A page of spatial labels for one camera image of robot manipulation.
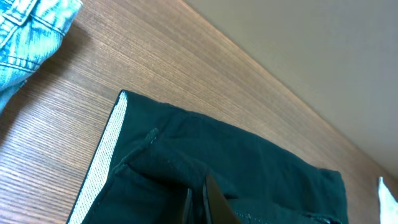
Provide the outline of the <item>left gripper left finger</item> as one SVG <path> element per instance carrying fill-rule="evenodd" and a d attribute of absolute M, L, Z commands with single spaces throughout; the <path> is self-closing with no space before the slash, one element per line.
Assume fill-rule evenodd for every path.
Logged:
<path fill-rule="evenodd" d="M 187 194 L 183 205 L 182 224 L 191 223 L 192 205 L 193 205 L 192 195 L 193 195 L 192 189 L 187 189 Z"/>

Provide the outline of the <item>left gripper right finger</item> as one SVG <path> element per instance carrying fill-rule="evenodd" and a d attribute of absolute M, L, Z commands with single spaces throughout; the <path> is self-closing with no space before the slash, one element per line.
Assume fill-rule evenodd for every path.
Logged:
<path fill-rule="evenodd" d="M 206 176 L 203 185 L 203 206 L 208 224 L 242 224 L 210 175 Z"/>

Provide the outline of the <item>black shorts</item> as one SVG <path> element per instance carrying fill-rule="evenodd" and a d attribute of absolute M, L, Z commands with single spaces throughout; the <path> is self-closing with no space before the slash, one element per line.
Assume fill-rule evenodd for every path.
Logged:
<path fill-rule="evenodd" d="M 212 176 L 242 223 L 347 223 L 337 171 L 312 166 L 253 133 L 200 113 L 120 92 L 68 223 L 207 223 Z"/>

